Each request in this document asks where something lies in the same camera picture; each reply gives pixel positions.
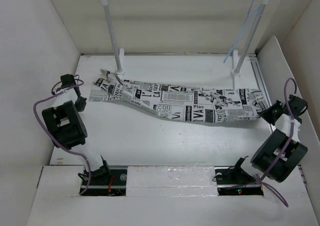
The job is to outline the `black white newspaper print trousers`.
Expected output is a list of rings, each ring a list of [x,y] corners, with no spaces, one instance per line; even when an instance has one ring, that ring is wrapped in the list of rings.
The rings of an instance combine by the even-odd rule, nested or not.
[[[258,119],[268,103],[257,89],[206,89],[122,80],[101,70],[92,85],[92,102],[122,101],[160,118],[204,123],[231,123]]]

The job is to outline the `clear blue plastic hanger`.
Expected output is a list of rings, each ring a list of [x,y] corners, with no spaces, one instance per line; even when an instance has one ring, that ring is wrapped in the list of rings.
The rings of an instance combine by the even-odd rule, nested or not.
[[[252,0],[251,5],[248,9],[246,18],[243,21],[242,26],[240,28],[240,31],[238,32],[231,48],[229,49],[226,57],[224,58],[223,63],[226,62],[226,60],[229,58],[229,56],[232,54],[233,50],[237,47],[238,43],[240,42],[240,40],[243,38],[243,36],[247,32],[249,26],[252,25],[257,13],[258,13],[258,10],[260,8],[260,6],[257,6],[255,9],[253,9],[254,2],[255,2],[255,0]]]

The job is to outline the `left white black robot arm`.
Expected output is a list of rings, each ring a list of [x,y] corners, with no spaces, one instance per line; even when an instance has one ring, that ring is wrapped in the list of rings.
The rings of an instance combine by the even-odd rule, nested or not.
[[[106,184],[112,173],[107,161],[86,141],[87,129],[80,112],[84,111],[87,99],[82,97],[77,82],[83,83],[71,74],[62,75],[58,83],[60,87],[51,91],[56,97],[55,102],[41,114],[54,145],[79,157],[85,164],[85,173],[80,176],[84,180],[90,178],[97,184]]]

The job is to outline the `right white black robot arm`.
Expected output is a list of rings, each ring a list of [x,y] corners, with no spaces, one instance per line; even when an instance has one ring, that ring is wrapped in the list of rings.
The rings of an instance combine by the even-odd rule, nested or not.
[[[295,95],[289,95],[288,101],[276,101],[258,115],[267,123],[275,126],[251,159],[251,165],[265,173],[268,178],[283,182],[306,155],[308,148],[298,137],[302,119],[308,103]]]

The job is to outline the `aluminium rail right side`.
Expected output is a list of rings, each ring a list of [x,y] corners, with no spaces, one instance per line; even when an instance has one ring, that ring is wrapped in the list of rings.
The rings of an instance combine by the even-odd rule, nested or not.
[[[266,84],[265,84],[265,81],[264,81],[264,78],[263,78],[262,71],[260,69],[258,58],[257,58],[255,53],[249,53],[248,57],[249,57],[249,60],[250,60],[250,63],[251,63],[251,67],[252,67],[252,70],[253,70],[253,73],[254,73],[255,80],[256,80],[256,83],[258,85],[258,88],[262,91],[262,93],[263,93],[263,95],[264,95],[264,97],[265,97],[265,99],[267,101],[267,105],[271,106],[272,102],[271,102],[271,99],[269,97],[269,93],[268,93],[268,90],[267,90],[267,87],[266,87]]]

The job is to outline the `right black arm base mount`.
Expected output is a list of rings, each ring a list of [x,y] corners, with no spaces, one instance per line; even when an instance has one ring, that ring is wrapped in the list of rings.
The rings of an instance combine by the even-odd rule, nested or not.
[[[242,169],[248,156],[241,157],[233,166],[215,166],[212,181],[217,185],[218,196],[263,196],[263,188],[255,183],[253,176]]]

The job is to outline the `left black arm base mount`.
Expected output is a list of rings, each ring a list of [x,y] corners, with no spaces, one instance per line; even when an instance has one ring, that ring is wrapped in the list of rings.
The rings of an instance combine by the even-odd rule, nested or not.
[[[125,196],[128,167],[127,166],[111,166],[110,175],[91,176],[88,184],[88,173],[79,173],[78,176],[82,180],[79,193],[82,196]]]

